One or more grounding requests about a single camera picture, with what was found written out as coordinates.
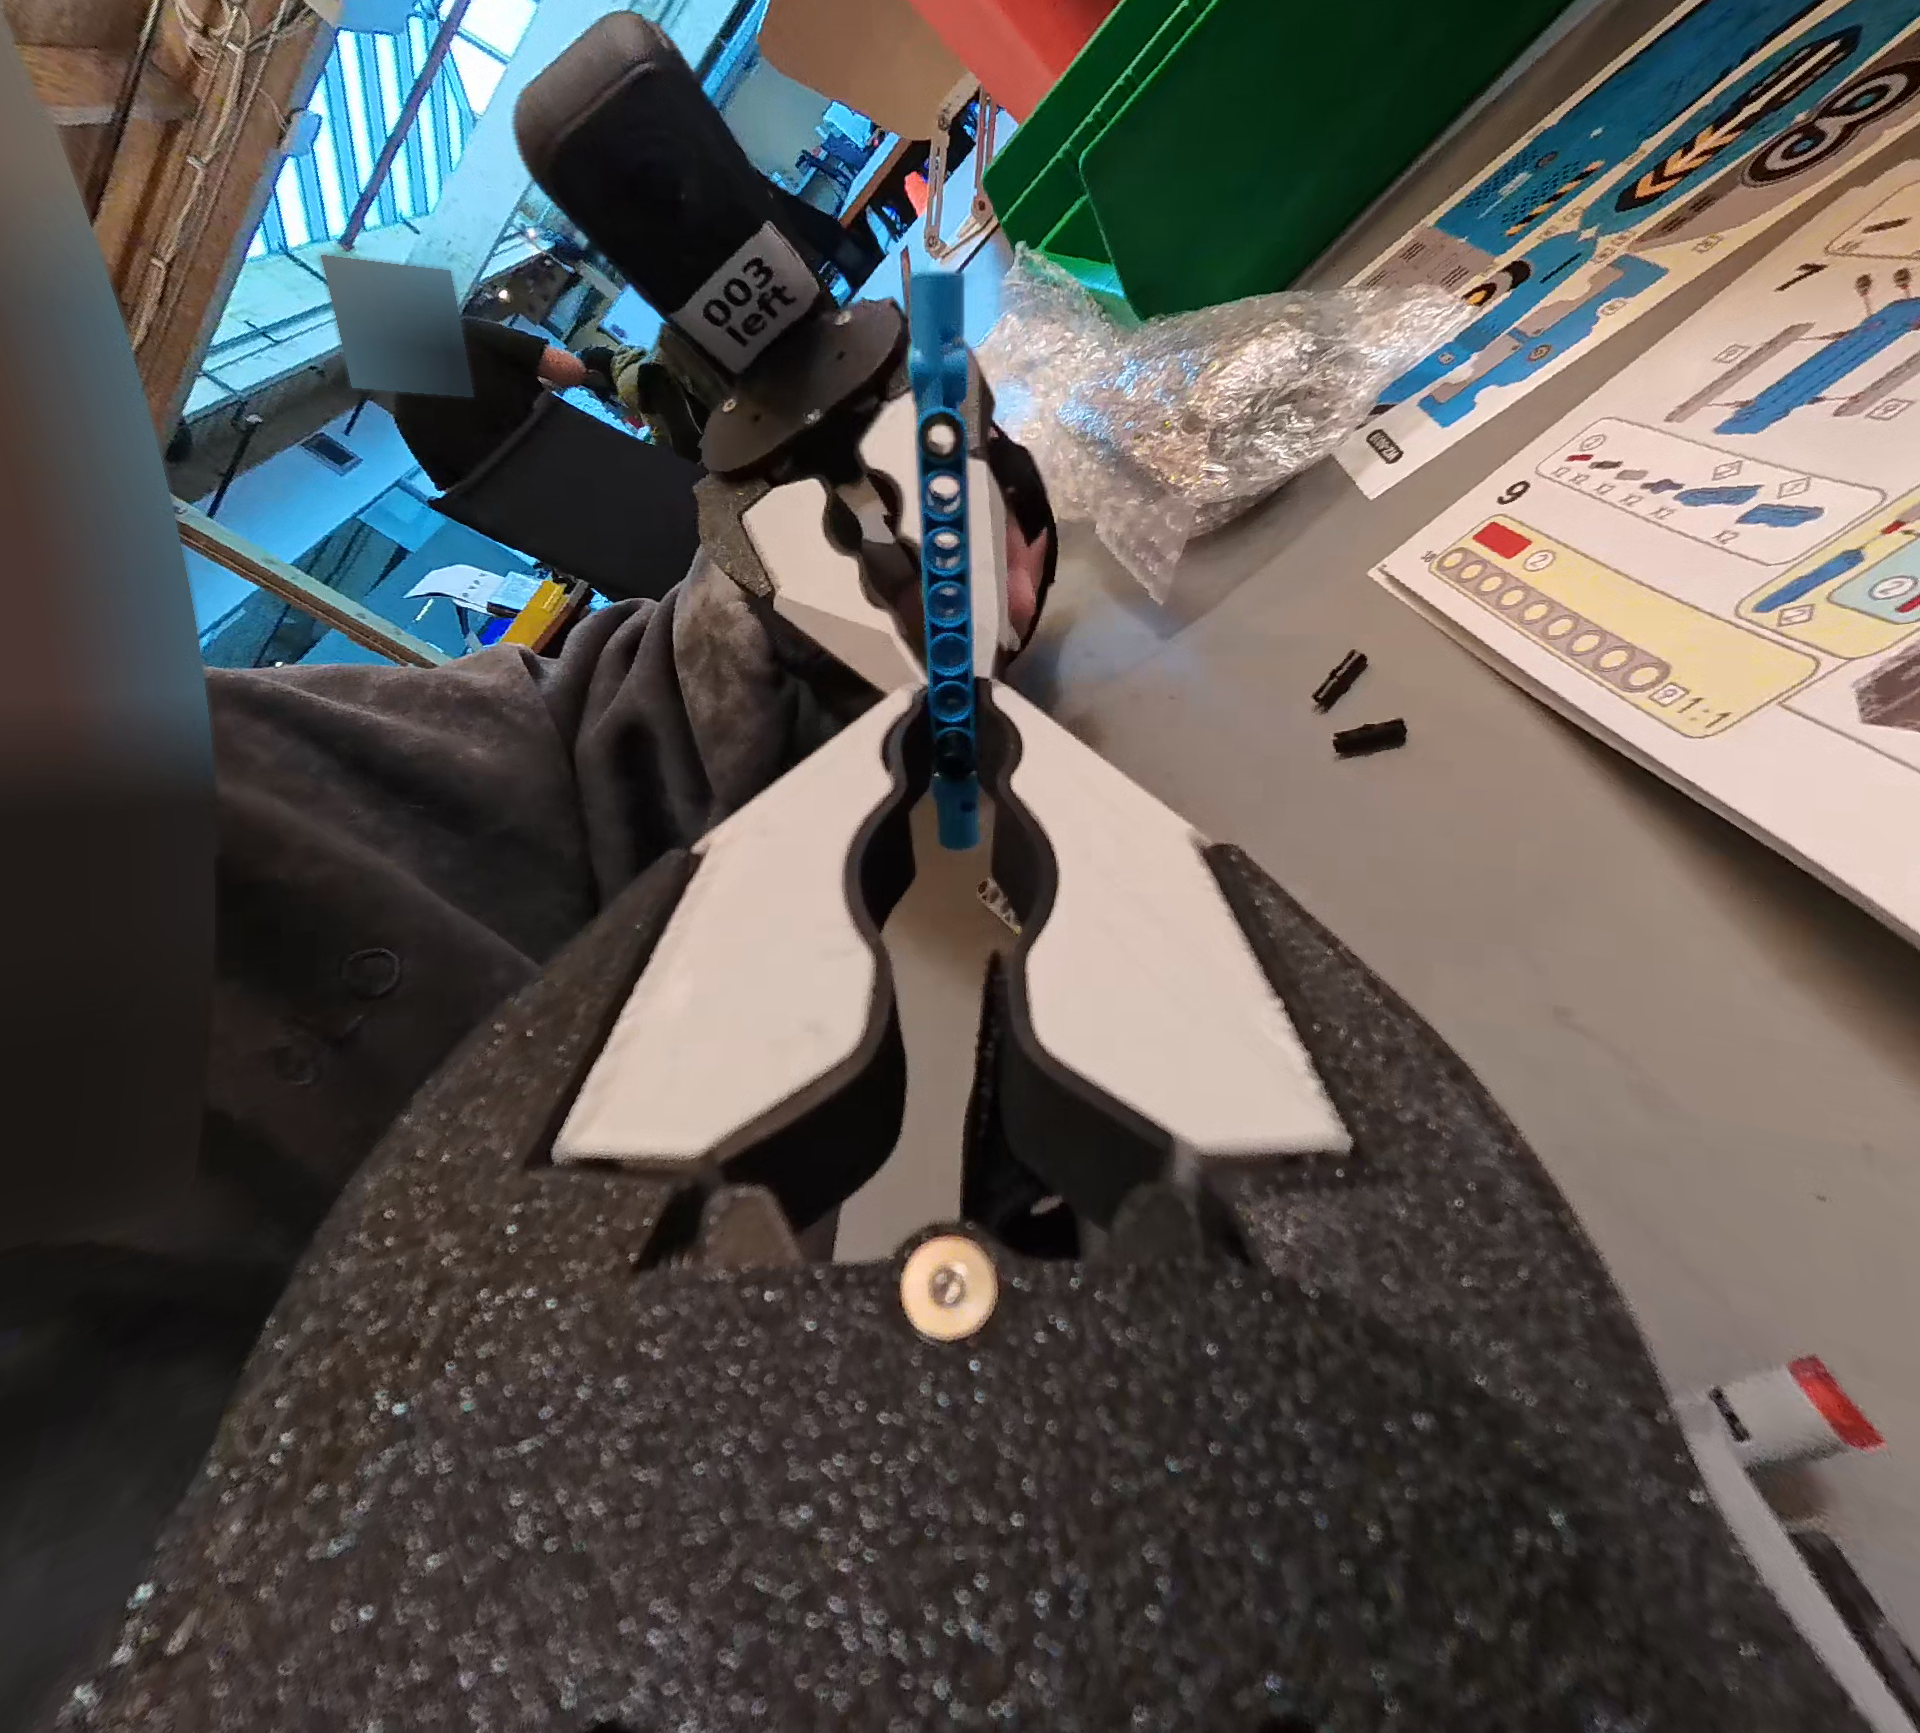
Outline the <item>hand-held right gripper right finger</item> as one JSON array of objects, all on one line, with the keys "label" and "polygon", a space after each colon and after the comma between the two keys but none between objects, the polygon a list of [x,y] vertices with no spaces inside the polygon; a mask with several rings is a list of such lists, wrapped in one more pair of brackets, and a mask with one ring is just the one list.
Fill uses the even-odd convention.
[{"label": "hand-held right gripper right finger", "polygon": [[1021,934],[999,1101],[1041,1178],[1199,1178],[1353,1136],[1181,815],[1009,686],[981,705]]}]

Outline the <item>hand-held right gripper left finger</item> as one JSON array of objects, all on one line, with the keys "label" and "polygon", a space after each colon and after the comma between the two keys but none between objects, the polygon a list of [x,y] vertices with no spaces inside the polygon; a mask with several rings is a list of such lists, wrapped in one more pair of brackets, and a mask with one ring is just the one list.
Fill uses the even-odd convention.
[{"label": "hand-held right gripper left finger", "polygon": [[553,1143],[678,1182],[869,1182],[904,1113],[880,922],[914,874],[897,690],[692,852]]}]

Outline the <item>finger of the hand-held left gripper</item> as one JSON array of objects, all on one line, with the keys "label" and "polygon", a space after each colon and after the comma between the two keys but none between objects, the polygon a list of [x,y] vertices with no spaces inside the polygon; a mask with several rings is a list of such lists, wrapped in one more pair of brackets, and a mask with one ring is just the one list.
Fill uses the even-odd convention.
[{"label": "finger of the hand-held left gripper", "polygon": [[869,596],[921,596],[921,544],[901,529],[901,497],[872,471],[845,482],[854,519],[854,562]]},{"label": "finger of the hand-held left gripper", "polygon": [[742,529],[771,578],[773,608],[883,694],[927,684],[927,666],[894,612],[869,598],[857,556],[828,531],[828,485],[800,477],[769,489]]}]

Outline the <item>blue perforated building beam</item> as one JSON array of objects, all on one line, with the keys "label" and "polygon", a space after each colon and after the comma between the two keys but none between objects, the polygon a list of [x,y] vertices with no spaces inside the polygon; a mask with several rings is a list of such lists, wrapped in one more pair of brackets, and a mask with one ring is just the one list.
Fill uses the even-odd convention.
[{"label": "blue perforated building beam", "polygon": [[971,354],[957,274],[909,279],[909,373],[916,406],[916,479],[923,513],[925,721],[938,842],[981,842],[979,674],[972,579]]}]

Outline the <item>person's left forearm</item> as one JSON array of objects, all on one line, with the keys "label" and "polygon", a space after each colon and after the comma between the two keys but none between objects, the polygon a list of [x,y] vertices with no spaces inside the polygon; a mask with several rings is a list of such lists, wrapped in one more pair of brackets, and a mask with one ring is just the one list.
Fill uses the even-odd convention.
[{"label": "person's left forearm", "polygon": [[876,692],[699,557],[553,659],[213,666],[214,985],[459,1030]]}]

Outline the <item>grey desk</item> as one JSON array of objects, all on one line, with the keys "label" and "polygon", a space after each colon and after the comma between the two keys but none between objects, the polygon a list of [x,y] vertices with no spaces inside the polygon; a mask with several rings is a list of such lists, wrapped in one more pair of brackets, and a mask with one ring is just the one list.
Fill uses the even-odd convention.
[{"label": "grey desk", "polygon": [[[1680,1390],[1822,1358],[1884,1448],[1783,1475],[1916,1644],[1916,950],[1515,688],[1372,565],[1765,246],[1372,499],[1332,466],[1165,604],[1083,523],[1015,683],[1256,857],[1501,1098]],[[1313,692],[1349,650],[1368,670]],[[1403,750],[1337,730],[1405,716]]]}]

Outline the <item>person's left hand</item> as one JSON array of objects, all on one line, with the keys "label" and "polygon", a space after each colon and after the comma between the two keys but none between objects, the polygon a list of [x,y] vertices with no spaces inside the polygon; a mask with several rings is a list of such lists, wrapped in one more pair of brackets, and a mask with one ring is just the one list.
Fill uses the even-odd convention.
[{"label": "person's left hand", "polygon": [[994,673],[1013,665],[1034,638],[1044,616],[1046,596],[1056,572],[1054,529],[1042,526],[1026,534],[1021,519],[1005,523],[1005,601],[1002,641],[994,650]]}]

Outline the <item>olive jacket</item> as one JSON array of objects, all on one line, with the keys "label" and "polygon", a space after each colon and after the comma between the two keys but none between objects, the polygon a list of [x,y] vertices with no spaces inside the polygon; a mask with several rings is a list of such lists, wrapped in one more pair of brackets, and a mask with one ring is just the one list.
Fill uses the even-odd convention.
[{"label": "olive jacket", "polygon": [[676,455],[703,455],[708,408],[676,372],[640,347],[591,345],[581,351],[588,387],[649,430]]}]

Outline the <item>wooden laptop stand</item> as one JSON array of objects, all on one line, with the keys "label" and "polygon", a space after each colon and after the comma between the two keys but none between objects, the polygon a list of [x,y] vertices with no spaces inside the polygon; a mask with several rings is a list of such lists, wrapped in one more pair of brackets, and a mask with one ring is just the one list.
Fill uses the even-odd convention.
[{"label": "wooden laptop stand", "polygon": [[847,225],[862,221],[883,176],[923,141],[925,255],[958,263],[996,232],[986,171],[999,101],[911,0],[769,0],[758,45],[786,78],[879,132],[843,205]]}]

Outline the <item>black mesh office chair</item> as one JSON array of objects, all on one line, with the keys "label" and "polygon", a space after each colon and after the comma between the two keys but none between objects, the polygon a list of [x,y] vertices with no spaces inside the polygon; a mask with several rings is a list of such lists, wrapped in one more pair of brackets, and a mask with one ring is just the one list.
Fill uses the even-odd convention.
[{"label": "black mesh office chair", "polygon": [[703,544],[699,477],[696,464],[549,394],[434,506],[612,599],[659,598]]}]

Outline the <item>yellow plastic bin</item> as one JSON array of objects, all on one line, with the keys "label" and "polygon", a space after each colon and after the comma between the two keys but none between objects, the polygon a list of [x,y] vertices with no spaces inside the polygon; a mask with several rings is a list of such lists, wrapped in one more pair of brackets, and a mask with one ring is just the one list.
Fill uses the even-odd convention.
[{"label": "yellow plastic bin", "polygon": [[595,596],[588,581],[549,575],[533,590],[518,612],[490,619],[481,635],[481,645],[485,648],[516,645],[551,656],[578,619],[592,610]]}]

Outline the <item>clear bubble wrap bag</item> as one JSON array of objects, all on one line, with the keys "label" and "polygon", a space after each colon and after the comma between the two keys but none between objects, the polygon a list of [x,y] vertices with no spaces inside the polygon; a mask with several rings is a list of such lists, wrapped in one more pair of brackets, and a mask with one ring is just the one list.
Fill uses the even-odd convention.
[{"label": "clear bubble wrap bag", "polygon": [[1143,320],[1117,274],[1019,244],[979,361],[1061,519],[1154,601],[1188,544],[1328,460],[1459,328],[1430,285],[1291,287]]}]

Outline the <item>person's dark jacket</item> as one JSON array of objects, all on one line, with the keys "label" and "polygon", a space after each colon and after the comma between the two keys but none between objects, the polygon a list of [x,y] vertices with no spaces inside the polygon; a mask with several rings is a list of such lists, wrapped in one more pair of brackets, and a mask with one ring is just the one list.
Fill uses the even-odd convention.
[{"label": "person's dark jacket", "polygon": [[601,909],[578,857],[226,859],[190,1193],[4,1255],[3,1709],[114,1632],[324,1214],[465,1035]]}]

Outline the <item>green plastic bin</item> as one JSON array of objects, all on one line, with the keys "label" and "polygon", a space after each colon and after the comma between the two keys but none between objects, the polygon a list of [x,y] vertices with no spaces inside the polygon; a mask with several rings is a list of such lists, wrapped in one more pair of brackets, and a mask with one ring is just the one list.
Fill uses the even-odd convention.
[{"label": "green plastic bin", "polygon": [[1573,0],[1121,0],[985,176],[1143,317],[1283,290]]}]

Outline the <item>open instruction booklet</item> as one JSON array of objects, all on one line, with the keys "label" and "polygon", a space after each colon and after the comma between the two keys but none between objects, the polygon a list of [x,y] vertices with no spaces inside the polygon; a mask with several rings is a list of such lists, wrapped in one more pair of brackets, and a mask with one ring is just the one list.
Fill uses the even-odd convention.
[{"label": "open instruction booklet", "polygon": [[1372,573],[1916,942],[1916,160],[1789,227]]}]

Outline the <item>grey black motor block assembly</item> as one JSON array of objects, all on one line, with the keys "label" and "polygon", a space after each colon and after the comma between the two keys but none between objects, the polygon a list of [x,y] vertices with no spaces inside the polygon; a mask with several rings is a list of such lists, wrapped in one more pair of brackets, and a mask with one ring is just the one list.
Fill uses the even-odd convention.
[{"label": "grey black motor block assembly", "polygon": [[1817,1357],[1799,1357],[1676,1401],[1679,1425],[1721,1516],[1799,1636],[1866,1727],[1919,1727],[1919,1661],[1837,1536],[1771,1502],[1765,1475],[1866,1454],[1884,1437]]}]

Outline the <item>blue sticker sheet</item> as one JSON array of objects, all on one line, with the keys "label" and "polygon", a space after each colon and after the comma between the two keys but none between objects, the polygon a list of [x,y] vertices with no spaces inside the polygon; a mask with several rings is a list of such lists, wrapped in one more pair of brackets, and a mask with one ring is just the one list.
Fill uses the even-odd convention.
[{"label": "blue sticker sheet", "polygon": [[1337,460],[1379,497],[1916,125],[1919,0],[1687,0],[1356,287],[1452,296],[1452,333]]}]

